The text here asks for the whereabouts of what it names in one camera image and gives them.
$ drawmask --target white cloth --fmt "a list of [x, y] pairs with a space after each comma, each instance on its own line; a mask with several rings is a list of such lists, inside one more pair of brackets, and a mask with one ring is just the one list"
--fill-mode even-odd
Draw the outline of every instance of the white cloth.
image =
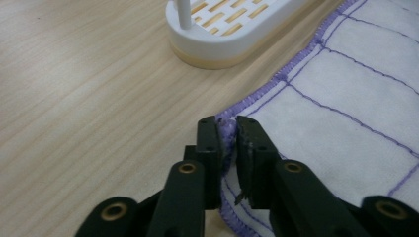
[[[346, 1], [270, 82], [217, 115], [227, 147], [237, 115], [338, 198], [383, 195], [419, 210], [419, 1]], [[230, 164], [222, 217], [239, 236], [273, 236], [268, 211], [234, 206]]]

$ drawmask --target light wood surface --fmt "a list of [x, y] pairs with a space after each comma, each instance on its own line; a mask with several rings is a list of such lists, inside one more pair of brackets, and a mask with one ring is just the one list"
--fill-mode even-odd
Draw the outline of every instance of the light wood surface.
[[[0, 236], [73, 236], [106, 198], [159, 191], [196, 123], [266, 83], [338, 5], [241, 64], [170, 49], [166, 0], [0, 0]], [[232, 236], [208, 211], [206, 236]]]

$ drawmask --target screw hole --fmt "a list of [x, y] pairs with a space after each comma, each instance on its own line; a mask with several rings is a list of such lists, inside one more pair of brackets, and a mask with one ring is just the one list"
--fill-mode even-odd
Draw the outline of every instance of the screw hole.
[[127, 206], [122, 202], [116, 202], [108, 205], [102, 210], [101, 217], [105, 221], [114, 221], [126, 215]]
[[184, 174], [191, 174], [191, 173], [194, 173], [196, 169], [197, 167], [195, 165], [187, 163], [179, 167], [179, 172], [184, 173]]
[[407, 212], [399, 205], [391, 202], [380, 200], [375, 205], [376, 209], [383, 215], [397, 220], [407, 218]]
[[284, 165], [285, 169], [289, 172], [299, 173], [302, 171], [302, 167], [297, 163], [287, 163]]

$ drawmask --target white plastic holder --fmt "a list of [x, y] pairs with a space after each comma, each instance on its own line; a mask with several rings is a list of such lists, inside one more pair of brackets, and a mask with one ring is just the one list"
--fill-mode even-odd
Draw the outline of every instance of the white plastic holder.
[[175, 54], [196, 67], [233, 66], [314, 0], [169, 0], [166, 19]]

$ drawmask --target white plastic rod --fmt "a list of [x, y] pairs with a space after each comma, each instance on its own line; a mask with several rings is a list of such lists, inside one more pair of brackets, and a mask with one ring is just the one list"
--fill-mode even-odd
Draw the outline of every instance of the white plastic rod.
[[190, 29], [192, 26], [191, 20], [191, 3], [189, 0], [176, 0], [178, 5], [179, 23], [183, 30]]

